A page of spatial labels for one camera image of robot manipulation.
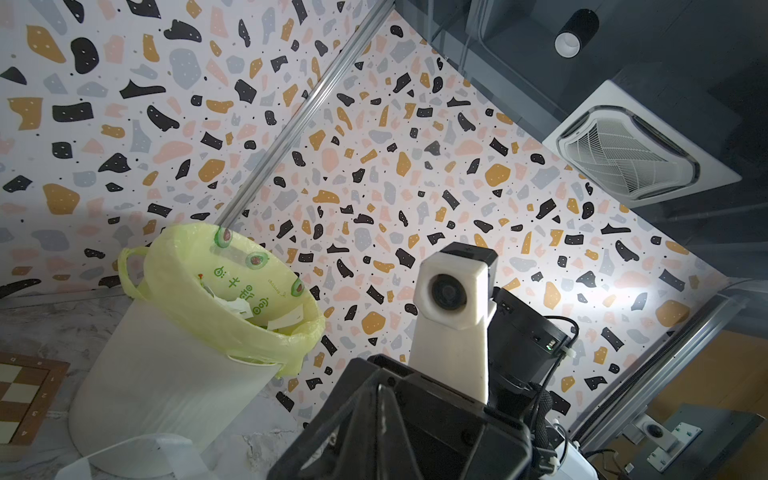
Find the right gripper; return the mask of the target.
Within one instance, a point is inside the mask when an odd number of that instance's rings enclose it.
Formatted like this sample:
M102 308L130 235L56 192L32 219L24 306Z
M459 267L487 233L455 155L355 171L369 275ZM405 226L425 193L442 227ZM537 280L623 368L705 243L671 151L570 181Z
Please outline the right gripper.
M271 479L516 479L519 420L385 355L352 360Z

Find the blue white bag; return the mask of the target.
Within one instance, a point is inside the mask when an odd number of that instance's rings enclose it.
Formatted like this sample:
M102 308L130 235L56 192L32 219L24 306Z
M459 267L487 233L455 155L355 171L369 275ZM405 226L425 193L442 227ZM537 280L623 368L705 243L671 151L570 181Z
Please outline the blue white bag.
M83 456L60 469L55 479L91 479L91 464L130 479L168 474L175 479L218 479L190 439L168 433L129 438Z

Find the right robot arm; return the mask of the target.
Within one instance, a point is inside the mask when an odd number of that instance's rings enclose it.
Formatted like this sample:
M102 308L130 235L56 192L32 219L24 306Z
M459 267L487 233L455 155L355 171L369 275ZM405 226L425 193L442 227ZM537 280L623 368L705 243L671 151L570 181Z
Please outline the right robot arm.
M382 354L352 360L272 479L594 479L546 386L579 331L495 288L489 396Z

